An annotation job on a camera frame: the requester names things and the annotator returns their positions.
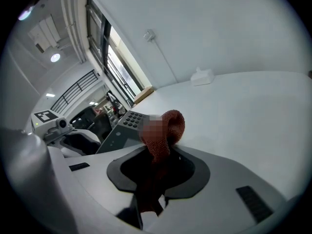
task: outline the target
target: white table surface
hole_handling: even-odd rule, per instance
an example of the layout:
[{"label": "white table surface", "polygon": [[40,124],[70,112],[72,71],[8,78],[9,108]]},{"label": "white table surface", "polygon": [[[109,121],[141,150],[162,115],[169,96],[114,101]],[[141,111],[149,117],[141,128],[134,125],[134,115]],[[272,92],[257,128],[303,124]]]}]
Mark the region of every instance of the white table surface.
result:
[{"label": "white table surface", "polygon": [[178,144],[245,165],[286,199],[304,191],[312,166],[312,80],[292,72],[216,76],[163,87],[133,110],[179,110],[186,122]]}]

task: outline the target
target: cable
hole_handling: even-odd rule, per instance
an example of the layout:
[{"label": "cable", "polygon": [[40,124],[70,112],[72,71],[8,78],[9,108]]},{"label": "cable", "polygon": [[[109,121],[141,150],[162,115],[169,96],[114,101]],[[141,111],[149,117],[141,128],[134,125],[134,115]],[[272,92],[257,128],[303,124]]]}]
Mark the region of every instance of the cable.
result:
[{"label": "cable", "polygon": [[176,79],[176,76],[175,76],[175,74],[174,74],[174,73],[173,73],[173,71],[172,71],[171,66],[169,65],[169,63],[168,63],[168,61],[167,61],[167,59],[166,59],[165,55],[164,55],[164,54],[163,54],[163,52],[161,51],[161,49],[160,49],[159,45],[157,44],[156,40],[155,40],[155,39],[153,39],[152,41],[154,41],[154,43],[156,44],[157,49],[159,50],[160,54],[164,57],[165,62],[167,63],[167,65],[168,65],[168,67],[169,67],[169,69],[170,69],[170,71],[171,71],[171,73],[172,73],[173,77],[175,78],[175,82],[176,82],[176,83],[178,83],[178,81],[177,81],[177,79]]}]

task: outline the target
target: cloth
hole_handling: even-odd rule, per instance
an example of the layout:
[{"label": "cloth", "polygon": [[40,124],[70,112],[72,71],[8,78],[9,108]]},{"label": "cloth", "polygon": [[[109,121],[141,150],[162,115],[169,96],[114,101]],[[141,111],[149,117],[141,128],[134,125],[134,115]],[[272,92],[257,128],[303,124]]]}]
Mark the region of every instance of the cloth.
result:
[{"label": "cloth", "polygon": [[145,178],[137,185],[136,197],[140,212],[152,211],[157,215],[162,212],[158,199],[166,189],[164,178],[170,164],[169,147],[181,139],[184,129],[184,117],[178,110],[167,111],[161,118],[151,120],[149,125],[143,126],[140,138],[152,159],[149,171],[143,175]]}]

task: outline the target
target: light fixture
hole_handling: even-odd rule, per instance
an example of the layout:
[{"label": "light fixture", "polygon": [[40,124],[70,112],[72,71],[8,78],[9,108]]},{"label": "light fixture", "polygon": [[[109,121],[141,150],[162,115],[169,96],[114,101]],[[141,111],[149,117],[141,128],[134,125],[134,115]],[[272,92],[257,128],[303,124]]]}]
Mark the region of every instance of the light fixture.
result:
[{"label": "light fixture", "polygon": [[51,62],[56,62],[60,59],[60,54],[54,54],[51,57]]},{"label": "light fixture", "polygon": [[20,16],[19,16],[19,20],[25,20],[26,18],[28,18],[28,16],[30,15],[31,11],[33,10],[33,6],[31,6],[28,10],[24,10]]}]

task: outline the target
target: black vent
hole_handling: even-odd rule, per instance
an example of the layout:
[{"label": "black vent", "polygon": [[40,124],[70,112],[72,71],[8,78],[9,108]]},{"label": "black vent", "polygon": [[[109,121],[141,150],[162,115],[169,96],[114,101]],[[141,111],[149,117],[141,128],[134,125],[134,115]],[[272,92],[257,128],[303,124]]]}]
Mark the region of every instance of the black vent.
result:
[{"label": "black vent", "polygon": [[260,198],[250,186],[237,188],[236,191],[257,223],[260,223],[273,213],[262,198]]},{"label": "black vent", "polygon": [[69,166],[69,169],[74,172],[74,171],[77,171],[77,170],[80,170],[80,169],[83,169],[83,168],[86,168],[86,167],[89,167],[90,165],[88,163],[80,163],[80,164],[77,164],[77,165],[72,165],[72,166]]}]

